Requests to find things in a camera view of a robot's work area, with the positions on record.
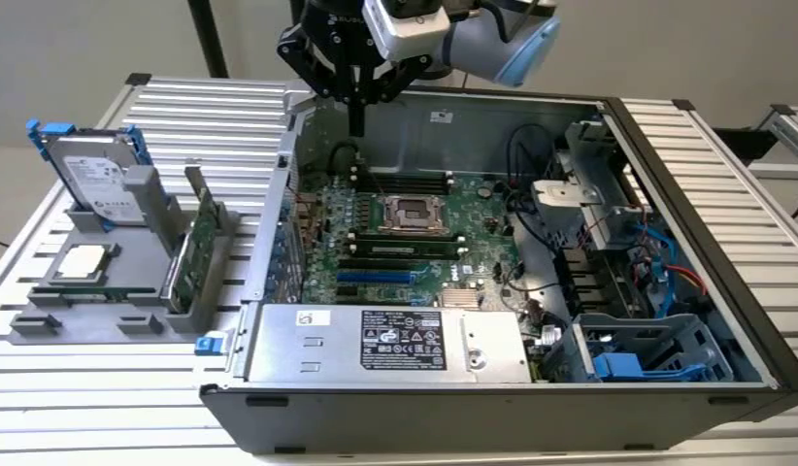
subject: power supply label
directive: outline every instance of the power supply label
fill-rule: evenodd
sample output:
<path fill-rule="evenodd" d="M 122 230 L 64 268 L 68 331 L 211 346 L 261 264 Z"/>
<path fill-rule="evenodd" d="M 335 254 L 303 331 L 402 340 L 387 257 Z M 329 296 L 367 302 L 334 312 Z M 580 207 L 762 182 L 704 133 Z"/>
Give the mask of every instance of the power supply label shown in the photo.
<path fill-rule="evenodd" d="M 445 371 L 441 313 L 363 311 L 362 367 L 370 371 Z"/>

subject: blue latch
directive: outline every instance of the blue latch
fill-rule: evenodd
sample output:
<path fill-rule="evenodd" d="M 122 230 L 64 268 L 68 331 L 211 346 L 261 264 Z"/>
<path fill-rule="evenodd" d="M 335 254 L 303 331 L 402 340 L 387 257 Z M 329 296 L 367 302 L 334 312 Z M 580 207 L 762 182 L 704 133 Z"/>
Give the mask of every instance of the blue latch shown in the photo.
<path fill-rule="evenodd" d="M 50 134 L 52 136 L 67 136 L 76 130 L 76 126 L 74 123 L 46 123 L 42 130 L 39 131 L 42 134 Z"/>
<path fill-rule="evenodd" d="M 48 149 L 46 148 L 46 143 L 42 142 L 42 135 L 39 134 L 39 120 L 30 119 L 24 124 L 24 131 L 27 133 L 27 139 L 31 140 L 36 150 L 39 150 L 39 154 L 42 155 L 42 159 L 44 161 L 51 160 L 51 154 L 48 153 Z"/>
<path fill-rule="evenodd" d="M 195 356 L 219 356 L 223 349 L 223 338 L 199 337 L 195 341 Z"/>
<path fill-rule="evenodd" d="M 596 357 L 596 373 L 605 382 L 693 382 L 708 367 L 690 364 L 676 371 L 645 371 L 633 352 L 606 352 Z"/>

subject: slotted aluminum surface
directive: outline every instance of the slotted aluminum surface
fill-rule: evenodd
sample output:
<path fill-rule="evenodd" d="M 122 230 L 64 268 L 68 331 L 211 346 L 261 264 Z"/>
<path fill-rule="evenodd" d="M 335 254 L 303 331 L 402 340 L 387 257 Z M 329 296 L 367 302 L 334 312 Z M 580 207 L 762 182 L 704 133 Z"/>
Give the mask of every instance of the slotted aluminum surface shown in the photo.
<path fill-rule="evenodd" d="M 239 306 L 249 263 L 242 259 L 251 254 L 251 235 L 259 214 L 263 214 L 267 172 L 263 169 L 269 167 L 269 153 L 275 151 L 285 131 L 274 115 L 282 108 L 283 93 L 285 86 L 279 83 L 155 78 L 149 86 L 118 103 L 121 115 L 111 115 L 110 119 L 113 124 L 137 120 L 145 127 L 155 164 L 171 192 L 190 194 L 181 165 L 187 156 L 197 156 L 202 159 L 203 172 L 217 196 L 245 213 L 242 237 L 230 264 L 230 284 L 221 299 L 218 326 L 225 328 L 234 325 L 231 318 L 237 315 L 234 309 Z M 193 109 L 207 112 L 193 112 Z M 653 115 L 674 113 L 666 105 L 650 110 L 658 112 Z M 697 151 L 706 156 L 706 150 Z M 692 177 L 682 177 L 682 180 L 689 185 L 702 185 L 693 183 Z M 718 180 L 724 180 L 720 186 L 734 184 L 734 177 Z M 741 188 L 708 188 L 706 191 L 746 192 Z M 185 205 L 193 207 L 191 196 L 186 196 Z M 71 228 L 62 214 L 66 206 L 67 200 L 58 187 L 0 263 L 3 330 L 15 313 L 12 310 L 24 303 L 27 288 L 44 273 L 51 254 L 56 253 Z M 760 239 L 732 241 L 733 244 L 760 244 L 761 241 L 770 242 L 773 237 L 781 238 L 781 229 L 776 226 L 749 223 L 745 226 L 749 230 L 744 233 L 734 225 L 721 224 L 714 228 L 720 235 Z M 796 311 L 788 314 L 798 316 Z M 793 326 L 794 321 L 788 321 L 785 328 Z M 798 325 L 797 334 L 788 336 L 798 354 Z M 222 370 L 225 359 L 195 358 L 193 354 L 193 345 L 12 347 L 0 342 L 0 464 L 175 462 L 243 465 L 267 462 L 270 458 L 254 457 L 235 447 L 198 398 L 198 383 L 211 381 L 211 373 L 203 377 L 205 372 Z M 652 419 L 653 428 L 666 428 L 666 420 Z M 761 423 L 726 424 L 668 451 L 321 458 L 279 455 L 275 458 L 278 464 L 289 460 L 379 465 L 798 465 L 798 408 Z"/>

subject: hard drive label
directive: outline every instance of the hard drive label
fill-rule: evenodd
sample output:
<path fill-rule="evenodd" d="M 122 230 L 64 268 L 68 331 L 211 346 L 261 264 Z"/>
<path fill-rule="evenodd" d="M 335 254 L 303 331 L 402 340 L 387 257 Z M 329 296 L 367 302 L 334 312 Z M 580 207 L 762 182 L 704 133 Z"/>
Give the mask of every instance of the hard drive label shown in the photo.
<path fill-rule="evenodd" d="M 117 163 L 103 157 L 75 155 L 63 161 L 71 180 L 99 216 L 118 223 L 145 221 L 135 195 L 123 187 L 125 174 Z"/>
<path fill-rule="evenodd" d="M 370 371 L 445 371 L 441 313 L 363 311 L 362 367 Z"/>

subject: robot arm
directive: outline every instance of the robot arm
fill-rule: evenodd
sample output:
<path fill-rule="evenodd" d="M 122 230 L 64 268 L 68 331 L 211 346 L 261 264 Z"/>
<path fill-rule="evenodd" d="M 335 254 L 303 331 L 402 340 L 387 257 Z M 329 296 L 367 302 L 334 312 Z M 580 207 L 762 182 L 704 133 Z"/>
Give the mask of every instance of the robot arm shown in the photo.
<path fill-rule="evenodd" d="M 306 0 L 279 56 L 317 94 L 347 105 L 350 134 L 365 107 L 390 102 L 431 67 L 518 86 L 544 61 L 560 21 L 546 0 Z M 375 76 L 377 68 L 391 68 Z"/>

